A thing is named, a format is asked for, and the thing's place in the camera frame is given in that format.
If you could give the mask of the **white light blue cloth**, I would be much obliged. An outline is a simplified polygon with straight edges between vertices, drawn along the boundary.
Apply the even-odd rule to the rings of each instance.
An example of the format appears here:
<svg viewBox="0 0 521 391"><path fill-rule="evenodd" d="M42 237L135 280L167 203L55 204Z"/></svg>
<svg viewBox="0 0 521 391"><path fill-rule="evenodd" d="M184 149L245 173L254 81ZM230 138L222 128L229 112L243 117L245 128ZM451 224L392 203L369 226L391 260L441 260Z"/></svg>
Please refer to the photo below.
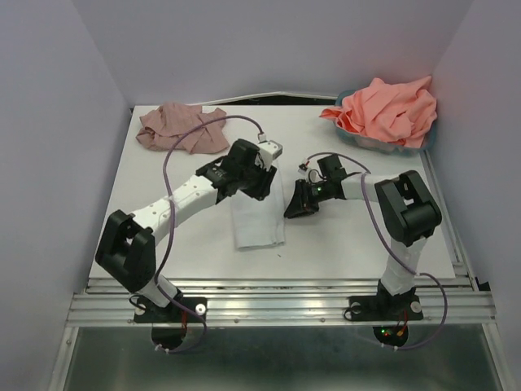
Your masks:
<svg viewBox="0 0 521 391"><path fill-rule="evenodd" d="M237 250L270 248L286 242L284 198L280 170L274 176L269 195L262 201L239 192L230 202Z"/></svg>

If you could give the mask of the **dusty pink skirt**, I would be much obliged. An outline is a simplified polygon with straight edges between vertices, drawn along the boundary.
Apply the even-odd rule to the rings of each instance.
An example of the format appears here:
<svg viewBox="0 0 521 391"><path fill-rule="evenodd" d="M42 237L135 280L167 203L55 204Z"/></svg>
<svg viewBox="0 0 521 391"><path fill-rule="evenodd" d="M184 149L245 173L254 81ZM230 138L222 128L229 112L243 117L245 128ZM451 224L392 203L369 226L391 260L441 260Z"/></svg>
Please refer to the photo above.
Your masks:
<svg viewBox="0 0 521 391"><path fill-rule="evenodd" d="M222 118L226 112L217 108L204 112L200 105L164 103L157 109L140 116L141 129L136 135L138 142L151 151L167 151L182 135L204 122ZM230 145L223 128L225 121L217 121L187 135L175 148L190 154L216 154Z"/></svg>

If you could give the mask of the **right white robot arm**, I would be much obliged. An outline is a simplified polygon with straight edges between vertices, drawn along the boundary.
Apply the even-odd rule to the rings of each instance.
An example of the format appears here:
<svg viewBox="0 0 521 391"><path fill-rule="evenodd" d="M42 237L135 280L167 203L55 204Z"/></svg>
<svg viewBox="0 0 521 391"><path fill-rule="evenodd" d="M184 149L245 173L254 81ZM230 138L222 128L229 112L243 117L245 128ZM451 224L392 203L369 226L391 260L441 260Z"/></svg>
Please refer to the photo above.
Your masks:
<svg viewBox="0 0 521 391"><path fill-rule="evenodd" d="M327 200L363 200L370 220L387 251L385 271L372 297L350 298L355 315L378 314L392 318L416 301L414 278L427 240L442 222L442 213L420 174L414 170L395 177L379 177L360 162L337 153L319 152L316 179L310 158L299 171L306 177L295 190L284 217L307 217Z"/></svg>

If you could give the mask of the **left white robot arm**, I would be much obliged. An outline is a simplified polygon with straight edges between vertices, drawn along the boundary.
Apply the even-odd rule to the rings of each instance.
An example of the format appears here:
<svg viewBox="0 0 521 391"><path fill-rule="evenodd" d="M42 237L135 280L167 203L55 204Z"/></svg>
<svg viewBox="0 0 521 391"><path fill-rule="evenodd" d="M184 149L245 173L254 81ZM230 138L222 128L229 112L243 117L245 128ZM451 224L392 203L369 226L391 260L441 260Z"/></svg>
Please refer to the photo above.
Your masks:
<svg viewBox="0 0 521 391"><path fill-rule="evenodd" d="M172 240L183 222L237 192L264 200L281 155L282 145L275 141L238 139L226 155L197 169L179 188L169 188L165 197L132 213L111 213L95 261L128 292L149 300L162 320L174 320L181 313L182 294L161 274L157 244Z"/></svg>

